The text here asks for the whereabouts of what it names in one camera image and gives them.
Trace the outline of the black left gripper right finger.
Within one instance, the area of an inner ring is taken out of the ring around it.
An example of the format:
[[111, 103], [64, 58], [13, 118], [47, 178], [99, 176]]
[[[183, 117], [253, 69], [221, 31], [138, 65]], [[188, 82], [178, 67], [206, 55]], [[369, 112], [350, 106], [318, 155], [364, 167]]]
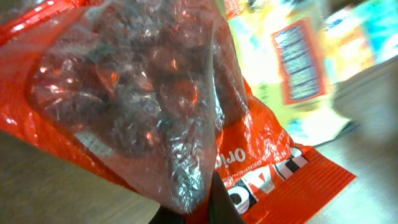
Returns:
[[217, 172], [212, 175], [208, 213], [209, 224], [245, 224]]

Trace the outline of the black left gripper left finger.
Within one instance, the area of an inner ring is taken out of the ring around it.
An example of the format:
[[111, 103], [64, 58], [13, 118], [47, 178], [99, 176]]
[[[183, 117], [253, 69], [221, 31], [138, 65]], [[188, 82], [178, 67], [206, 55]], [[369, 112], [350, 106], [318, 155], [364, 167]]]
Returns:
[[185, 219], [168, 208], [160, 206], [149, 224], [185, 224]]

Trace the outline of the red candy bag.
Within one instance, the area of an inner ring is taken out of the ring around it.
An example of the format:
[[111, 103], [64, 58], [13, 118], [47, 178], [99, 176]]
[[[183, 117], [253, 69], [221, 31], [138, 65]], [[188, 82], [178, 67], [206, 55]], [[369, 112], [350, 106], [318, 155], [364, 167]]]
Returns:
[[44, 1], [1, 25], [1, 129], [209, 223], [305, 223], [354, 180], [245, 81], [213, 1]]

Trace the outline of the beige snack bag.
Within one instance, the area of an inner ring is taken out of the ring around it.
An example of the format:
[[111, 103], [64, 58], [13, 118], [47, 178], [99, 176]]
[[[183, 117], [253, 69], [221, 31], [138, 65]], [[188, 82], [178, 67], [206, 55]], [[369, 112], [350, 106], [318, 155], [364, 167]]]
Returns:
[[302, 144], [355, 126], [333, 108], [337, 84], [397, 57], [396, 1], [222, 0], [255, 97]]

